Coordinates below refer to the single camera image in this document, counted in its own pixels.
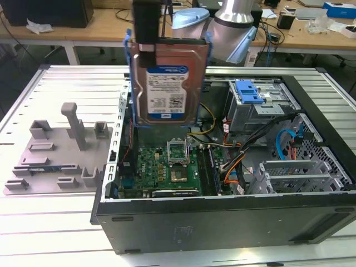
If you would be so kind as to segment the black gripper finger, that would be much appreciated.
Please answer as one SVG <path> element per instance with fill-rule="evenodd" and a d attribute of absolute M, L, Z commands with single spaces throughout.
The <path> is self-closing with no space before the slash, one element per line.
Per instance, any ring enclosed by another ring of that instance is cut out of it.
<path fill-rule="evenodd" d="M 159 41 L 161 2 L 132 1 L 135 41 L 139 46 L 140 67 L 156 66 L 156 44 Z"/>

